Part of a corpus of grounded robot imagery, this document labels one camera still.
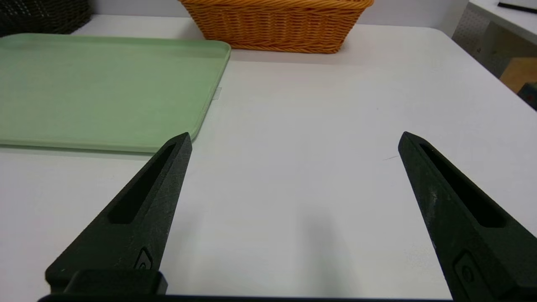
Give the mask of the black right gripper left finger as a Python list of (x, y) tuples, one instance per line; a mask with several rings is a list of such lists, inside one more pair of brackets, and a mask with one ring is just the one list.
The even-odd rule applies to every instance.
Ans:
[(45, 271), (51, 294), (165, 294), (159, 271), (192, 143), (169, 139)]

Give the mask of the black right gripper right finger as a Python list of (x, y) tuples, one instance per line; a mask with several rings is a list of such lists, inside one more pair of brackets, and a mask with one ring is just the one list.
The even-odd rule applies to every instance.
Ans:
[(537, 239), (420, 136), (398, 151), (457, 302), (535, 302)]

